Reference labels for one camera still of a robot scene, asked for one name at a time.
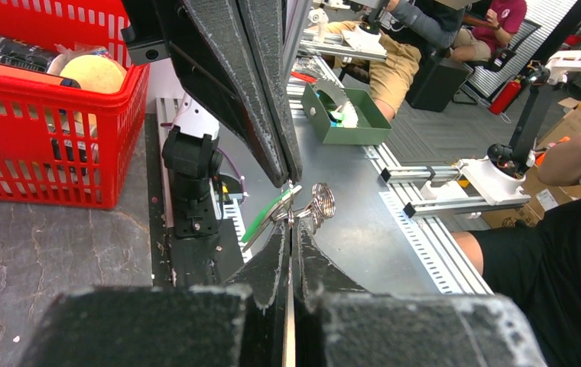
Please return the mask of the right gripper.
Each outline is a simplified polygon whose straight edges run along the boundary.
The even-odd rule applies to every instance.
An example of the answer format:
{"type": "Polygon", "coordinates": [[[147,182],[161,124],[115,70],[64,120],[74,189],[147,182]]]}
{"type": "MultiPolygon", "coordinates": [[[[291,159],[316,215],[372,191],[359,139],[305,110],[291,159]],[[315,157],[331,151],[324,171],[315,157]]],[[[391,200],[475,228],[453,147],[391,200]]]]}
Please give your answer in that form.
{"type": "Polygon", "coordinates": [[[250,150],[275,187],[301,181],[280,1],[122,0],[134,65],[172,58],[181,86],[250,150]]]}

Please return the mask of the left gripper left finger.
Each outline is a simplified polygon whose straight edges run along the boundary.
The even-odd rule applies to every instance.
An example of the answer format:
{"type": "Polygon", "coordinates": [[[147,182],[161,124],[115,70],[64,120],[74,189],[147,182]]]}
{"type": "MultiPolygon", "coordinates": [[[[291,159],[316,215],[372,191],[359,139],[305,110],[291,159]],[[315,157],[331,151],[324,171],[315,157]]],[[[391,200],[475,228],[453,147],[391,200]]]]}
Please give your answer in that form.
{"type": "Polygon", "coordinates": [[[22,366],[279,366],[291,232],[220,285],[86,287],[59,295],[22,366]]]}

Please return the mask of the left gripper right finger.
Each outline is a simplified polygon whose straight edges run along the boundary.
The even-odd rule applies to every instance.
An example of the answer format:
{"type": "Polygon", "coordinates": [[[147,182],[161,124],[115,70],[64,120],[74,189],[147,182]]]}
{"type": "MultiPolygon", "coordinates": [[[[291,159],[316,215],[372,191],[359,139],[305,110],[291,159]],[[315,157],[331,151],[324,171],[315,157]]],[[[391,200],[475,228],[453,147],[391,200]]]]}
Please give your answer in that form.
{"type": "Polygon", "coordinates": [[[486,294],[373,294],[292,232],[298,366],[543,366],[524,314],[486,294]]]}

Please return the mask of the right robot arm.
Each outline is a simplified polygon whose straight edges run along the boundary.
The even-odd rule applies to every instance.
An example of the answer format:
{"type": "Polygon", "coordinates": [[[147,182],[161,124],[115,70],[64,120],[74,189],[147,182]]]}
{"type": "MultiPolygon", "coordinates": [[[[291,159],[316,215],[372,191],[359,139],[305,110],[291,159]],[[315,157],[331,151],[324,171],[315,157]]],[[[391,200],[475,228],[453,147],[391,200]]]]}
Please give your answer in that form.
{"type": "Polygon", "coordinates": [[[219,130],[240,138],[271,183],[297,182],[302,161],[287,100],[283,1],[126,1],[122,36],[136,65],[169,59],[184,91],[161,156],[174,235],[219,229],[211,190],[219,130]]]}

